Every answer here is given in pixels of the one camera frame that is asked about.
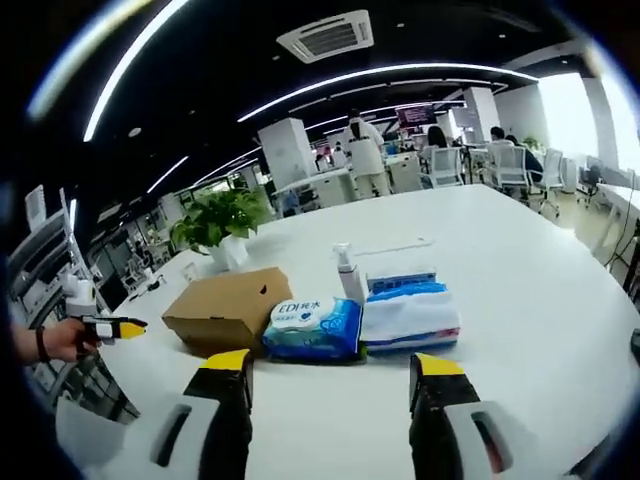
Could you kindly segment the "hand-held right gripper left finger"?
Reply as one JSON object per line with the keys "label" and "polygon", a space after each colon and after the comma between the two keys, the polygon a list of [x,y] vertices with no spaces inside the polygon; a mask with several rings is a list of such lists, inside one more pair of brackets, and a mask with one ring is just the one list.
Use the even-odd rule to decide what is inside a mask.
{"label": "hand-held right gripper left finger", "polygon": [[252,439],[253,356],[209,357],[181,394],[167,394],[126,427],[104,479],[243,479]]}

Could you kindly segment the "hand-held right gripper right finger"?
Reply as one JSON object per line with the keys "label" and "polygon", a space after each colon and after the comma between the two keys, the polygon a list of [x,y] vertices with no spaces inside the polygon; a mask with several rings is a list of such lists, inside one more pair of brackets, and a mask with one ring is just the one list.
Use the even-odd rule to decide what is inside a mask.
{"label": "hand-held right gripper right finger", "polygon": [[553,479],[531,432],[482,401],[457,363],[410,357],[409,444],[417,479]]}

